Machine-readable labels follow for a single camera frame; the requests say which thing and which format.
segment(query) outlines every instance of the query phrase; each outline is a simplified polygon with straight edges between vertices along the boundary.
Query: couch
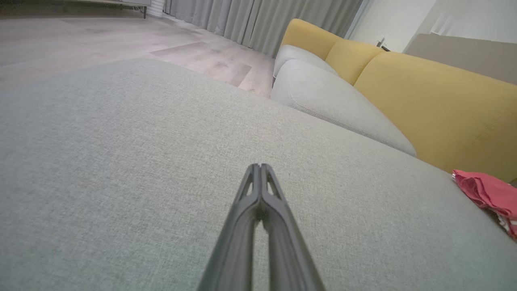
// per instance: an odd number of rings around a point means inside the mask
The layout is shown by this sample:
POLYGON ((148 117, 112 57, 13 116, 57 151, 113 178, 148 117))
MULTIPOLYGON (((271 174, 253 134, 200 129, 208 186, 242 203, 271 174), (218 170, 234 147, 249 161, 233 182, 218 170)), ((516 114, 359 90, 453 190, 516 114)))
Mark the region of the couch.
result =
POLYGON ((294 19, 271 99, 438 167, 517 178, 517 86, 294 19))
MULTIPOLYGON (((196 72, 105 64, 0 93, 0 289, 194 290, 245 169, 272 165, 327 290, 517 285, 442 171, 196 72)), ((255 234, 254 290, 268 289, 255 234)))

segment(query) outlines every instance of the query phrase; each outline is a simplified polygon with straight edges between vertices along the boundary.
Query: curtain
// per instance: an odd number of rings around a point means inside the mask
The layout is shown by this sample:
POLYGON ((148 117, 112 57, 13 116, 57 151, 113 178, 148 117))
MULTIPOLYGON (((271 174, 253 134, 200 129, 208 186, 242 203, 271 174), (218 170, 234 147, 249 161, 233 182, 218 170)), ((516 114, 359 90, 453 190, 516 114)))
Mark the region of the curtain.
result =
POLYGON ((289 21, 344 37, 363 0, 166 0, 165 13, 275 56, 289 21))

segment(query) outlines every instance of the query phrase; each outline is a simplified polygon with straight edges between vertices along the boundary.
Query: folded cloth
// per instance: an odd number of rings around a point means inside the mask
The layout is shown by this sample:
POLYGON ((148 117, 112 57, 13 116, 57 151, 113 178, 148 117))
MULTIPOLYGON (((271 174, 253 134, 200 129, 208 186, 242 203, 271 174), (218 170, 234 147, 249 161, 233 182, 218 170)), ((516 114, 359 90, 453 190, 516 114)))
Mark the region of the folded cloth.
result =
POLYGON ((453 170, 452 177, 477 206, 497 213, 501 226, 517 240, 517 188, 485 173, 453 170))

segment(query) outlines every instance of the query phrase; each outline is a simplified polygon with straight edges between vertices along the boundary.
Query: yellow fabric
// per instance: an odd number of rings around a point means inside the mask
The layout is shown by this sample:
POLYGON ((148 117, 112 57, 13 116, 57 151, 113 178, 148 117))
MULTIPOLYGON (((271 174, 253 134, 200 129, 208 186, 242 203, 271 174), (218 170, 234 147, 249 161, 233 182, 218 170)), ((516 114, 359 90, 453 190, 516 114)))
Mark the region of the yellow fabric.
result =
POLYGON ((451 173, 517 177, 517 86, 395 52, 376 56, 355 88, 415 147, 451 173))
POLYGON ((383 49, 364 42, 341 39, 336 42, 325 60, 343 80, 355 84, 366 65, 383 49))
POLYGON ((324 60, 327 58, 330 49, 339 40, 343 40, 343 38, 309 22, 293 19, 289 23, 289 26, 287 26, 280 46, 296 46, 310 51, 324 60))

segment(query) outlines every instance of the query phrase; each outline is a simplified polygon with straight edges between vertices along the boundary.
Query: light wood flooring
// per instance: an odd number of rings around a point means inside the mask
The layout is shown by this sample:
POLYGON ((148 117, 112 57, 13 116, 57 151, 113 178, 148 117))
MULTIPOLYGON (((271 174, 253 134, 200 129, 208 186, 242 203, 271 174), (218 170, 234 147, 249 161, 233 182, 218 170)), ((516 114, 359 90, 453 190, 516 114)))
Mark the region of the light wood flooring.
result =
POLYGON ((135 13, 125 18, 0 19, 0 90, 78 68, 146 58, 269 98, 272 58, 174 18, 142 19, 135 13))

